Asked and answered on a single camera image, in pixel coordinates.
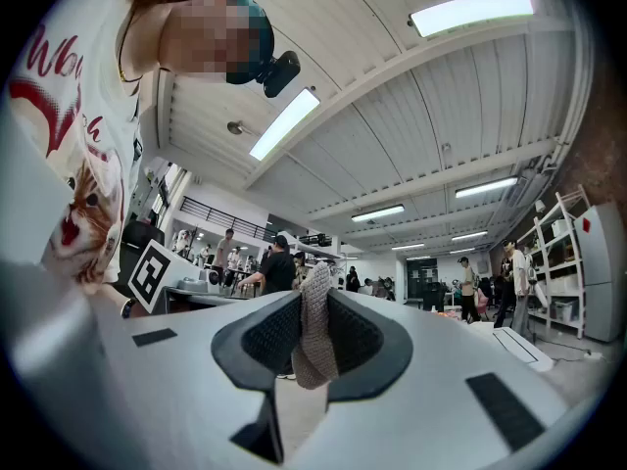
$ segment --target pants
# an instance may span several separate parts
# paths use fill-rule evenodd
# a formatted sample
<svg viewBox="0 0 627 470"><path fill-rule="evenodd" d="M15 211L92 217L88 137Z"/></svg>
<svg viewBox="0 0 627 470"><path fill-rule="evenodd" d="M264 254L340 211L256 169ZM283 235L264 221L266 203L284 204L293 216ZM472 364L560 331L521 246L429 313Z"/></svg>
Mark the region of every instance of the pants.
<svg viewBox="0 0 627 470"><path fill-rule="evenodd" d="M528 296L516 297L516 310L513 313L511 321L511 330L518 333L524 338L527 330L527 322L529 321L529 310L527 309Z"/></svg>
<svg viewBox="0 0 627 470"><path fill-rule="evenodd" d="M461 297L461 320L468 318L468 313L472 316L473 322L479 320L479 313L474 305L474 296L462 296Z"/></svg>
<svg viewBox="0 0 627 470"><path fill-rule="evenodd" d="M516 294L513 291L513 282L506 282L503 287L503 296L501 297L501 306L499 306L499 313L497 314L497 320L494 323L494 328L503 327L503 321L506 318L507 307L515 302Z"/></svg>

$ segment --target ceiling lamp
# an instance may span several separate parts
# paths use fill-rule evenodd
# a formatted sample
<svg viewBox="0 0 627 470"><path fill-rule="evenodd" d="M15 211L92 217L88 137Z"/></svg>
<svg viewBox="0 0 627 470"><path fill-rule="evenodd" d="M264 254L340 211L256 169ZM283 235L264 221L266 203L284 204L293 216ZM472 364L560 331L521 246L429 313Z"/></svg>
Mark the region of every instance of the ceiling lamp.
<svg viewBox="0 0 627 470"><path fill-rule="evenodd" d="M319 104L320 101L309 89L303 89L267 128L250 155L262 161L270 150Z"/></svg>
<svg viewBox="0 0 627 470"><path fill-rule="evenodd" d="M487 235L488 231L478 231L476 233L468 233L467 235L459 235L458 237L453 237L451 240L455 241L455 240L465 240L465 239L472 239L474 237L483 237L484 235Z"/></svg>
<svg viewBox="0 0 627 470"><path fill-rule="evenodd" d="M384 215L398 214L404 212L405 207L403 205L392 206L391 208L379 209L377 211L366 212L364 214L357 214L352 217L354 222L368 221L369 219L375 219L376 217L383 217Z"/></svg>
<svg viewBox="0 0 627 470"><path fill-rule="evenodd" d="M496 181L490 181L489 183L483 183L477 186L461 188L455 192L455 198L461 199L462 197L469 197L470 195L476 195L477 193L485 193L491 192L492 190L498 190L500 188L507 188L508 186L513 186L517 182L517 177L506 177L505 179L498 179Z"/></svg>
<svg viewBox="0 0 627 470"><path fill-rule="evenodd" d="M412 246L393 247L392 251L402 251L404 249L417 249L419 247L424 247L424 244L413 244Z"/></svg>
<svg viewBox="0 0 627 470"><path fill-rule="evenodd" d="M531 15L531 0L452 0L414 12L411 20L420 36L430 36L464 24Z"/></svg>
<svg viewBox="0 0 627 470"><path fill-rule="evenodd" d="M459 253L469 253L470 251L474 251L474 248L471 247L470 249L460 249L459 251L451 251L451 254L458 255Z"/></svg>

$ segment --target man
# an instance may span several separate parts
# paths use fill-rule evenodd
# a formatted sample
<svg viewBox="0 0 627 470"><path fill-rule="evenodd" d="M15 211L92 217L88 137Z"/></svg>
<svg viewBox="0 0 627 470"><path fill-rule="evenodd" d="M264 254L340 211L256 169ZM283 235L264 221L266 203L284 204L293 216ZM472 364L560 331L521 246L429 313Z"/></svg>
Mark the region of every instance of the man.
<svg viewBox="0 0 627 470"><path fill-rule="evenodd" d="M372 281L369 278L366 278L363 281L363 284L363 287L359 288L358 293L372 296Z"/></svg>
<svg viewBox="0 0 627 470"><path fill-rule="evenodd" d="M239 269L239 252L242 250L241 247L237 246L235 248L235 251L232 251L229 255L228 255L228 269L229 270L236 270Z"/></svg>
<svg viewBox="0 0 627 470"><path fill-rule="evenodd" d="M228 255L231 252L231 239L233 238L233 230L229 228L226 230L224 238L217 244L217 253L214 258L214 269L219 275L219 283L222 285L224 282L224 270L228 267Z"/></svg>
<svg viewBox="0 0 627 470"><path fill-rule="evenodd" d="M466 320L468 314L472 317L472 322L479 321L479 313L474 305L474 272L470 267L468 258L464 256L459 258L463 268L463 277L461 278L461 320Z"/></svg>
<svg viewBox="0 0 627 470"><path fill-rule="evenodd" d="M506 249L506 245L509 243L510 240L503 241L503 249L505 253L505 257L503 258L503 261L501 261L501 278L503 279L503 288L501 290L501 306L499 307L497 320L494 323L495 329L503 326L503 321L506 318L507 308L510 305L516 305L516 294L513 287L513 264L512 259L507 254Z"/></svg>
<svg viewBox="0 0 627 470"><path fill-rule="evenodd" d="M265 286L262 296L279 291L289 291L292 289L295 275L296 266L290 257L287 239L283 235L277 235L272 246L272 256L265 260L257 273L253 273L237 284L237 288L242 289L246 284L256 284L264 280Z"/></svg>
<svg viewBox="0 0 627 470"><path fill-rule="evenodd" d="M271 254L272 254L272 246L267 246L267 251L264 251L264 255L262 256L262 266L264 265L267 257L270 256Z"/></svg>
<svg viewBox="0 0 627 470"><path fill-rule="evenodd" d="M211 244L207 244L203 249L200 250L200 254L198 255L200 261L200 267L204 268L205 263L208 262L209 259L209 250L211 248Z"/></svg>
<svg viewBox="0 0 627 470"><path fill-rule="evenodd" d="M516 247L515 240L505 240L506 256L511 259L513 287L516 296L516 310L511 321L511 330L524 338L529 320L527 299L529 297L529 281L527 279L527 265L525 256Z"/></svg>

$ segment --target box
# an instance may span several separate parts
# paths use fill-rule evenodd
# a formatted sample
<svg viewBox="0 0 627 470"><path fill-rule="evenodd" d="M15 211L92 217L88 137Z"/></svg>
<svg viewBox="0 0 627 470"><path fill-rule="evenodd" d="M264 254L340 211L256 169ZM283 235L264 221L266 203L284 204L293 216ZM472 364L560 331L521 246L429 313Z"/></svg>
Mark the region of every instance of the box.
<svg viewBox="0 0 627 470"><path fill-rule="evenodd" d="M568 231L568 226L565 219L558 219L557 221L554 221L554 223L551 225L551 228L553 230L554 237L558 237L562 233L566 233Z"/></svg>

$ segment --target ceiling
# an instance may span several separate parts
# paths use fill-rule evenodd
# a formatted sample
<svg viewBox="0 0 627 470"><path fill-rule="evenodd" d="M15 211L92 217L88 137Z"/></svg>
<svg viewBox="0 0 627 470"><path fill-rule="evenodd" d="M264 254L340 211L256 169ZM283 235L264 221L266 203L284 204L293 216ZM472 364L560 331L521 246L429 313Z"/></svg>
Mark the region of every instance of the ceiling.
<svg viewBox="0 0 627 470"><path fill-rule="evenodd" d="M540 170L578 117L578 71L592 62L578 52L568 0L532 0L533 17L429 39L408 16L448 0L257 1L274 27L274 56L296 51L301 74L274 99L258 84L164 74L159 140L171 160L369 251L424 240L445 252L458 246L452 235L477 229L489 235L470 246L489 246L543 189L550 173ZM262 162L252 158L305 87L320 106ZM234 136L226 125L240 120L248 130ZM458 188L509 175L525 178L516 190L455 198ZM405 212L351 221L396 204Z"/></svg>

